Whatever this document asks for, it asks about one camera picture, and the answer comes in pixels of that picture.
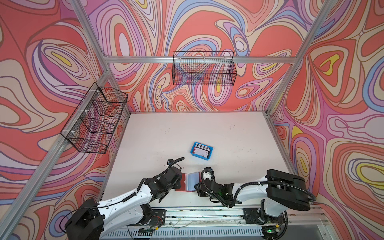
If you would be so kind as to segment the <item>blue plastic tray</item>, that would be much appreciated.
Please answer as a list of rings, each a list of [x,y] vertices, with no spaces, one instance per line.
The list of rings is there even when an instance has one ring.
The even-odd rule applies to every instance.
[[[191,148],[191,155],[203,160],[210,160],[213,153],[213,147],[195,142]]]

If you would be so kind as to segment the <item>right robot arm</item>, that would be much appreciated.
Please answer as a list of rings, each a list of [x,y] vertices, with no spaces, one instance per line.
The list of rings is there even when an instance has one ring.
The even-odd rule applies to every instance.
[[[219,184],[215,172],[206,167],[200,173],[195,190],[200,197],[219,203],[228,209],[246,201],[259,199],[253,213],[244,213],[248,224],[271,224],[288,215],[287,210],[309,211],[316,196],[306,189],[304,178],[278,170],[267,170],[265,177],[243,184]]]

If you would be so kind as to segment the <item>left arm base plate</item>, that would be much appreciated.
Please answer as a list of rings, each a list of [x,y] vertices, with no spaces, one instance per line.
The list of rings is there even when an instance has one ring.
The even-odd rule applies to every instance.
[[[140,226],[160,227],[164,225],[166,217],[165,209],[144,211],[143,218],[138,222]]]

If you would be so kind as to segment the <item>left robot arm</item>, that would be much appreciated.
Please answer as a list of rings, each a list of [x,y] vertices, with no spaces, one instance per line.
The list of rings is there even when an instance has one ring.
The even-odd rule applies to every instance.
[[[178,158],[168,164],[160,174],[143,178],[138,187],[109,200],[85,201],[72,211],[61,230],[69,240],[98,240],[128,225],[144,225],[151,221],[150,203],[161,202],[171,190],[180,189],[182,172]]]

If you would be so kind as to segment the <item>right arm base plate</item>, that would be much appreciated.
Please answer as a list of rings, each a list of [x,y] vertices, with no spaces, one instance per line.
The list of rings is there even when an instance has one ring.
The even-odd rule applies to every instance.
[[[286,218],[284,214],[281,214],[279,217],[271,217],[266,215],[261,208],[244,208],[243,209],[243,219],[247,224],[284,224]]]

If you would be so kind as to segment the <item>red leather card holder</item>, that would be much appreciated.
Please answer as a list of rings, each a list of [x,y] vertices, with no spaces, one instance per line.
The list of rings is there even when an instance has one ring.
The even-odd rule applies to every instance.
[[[195,192],[195,185],[199,184],[201,181],[200,173],[182,173],[182,179],[180,182],[180,187],[176,189],[177,192]]]

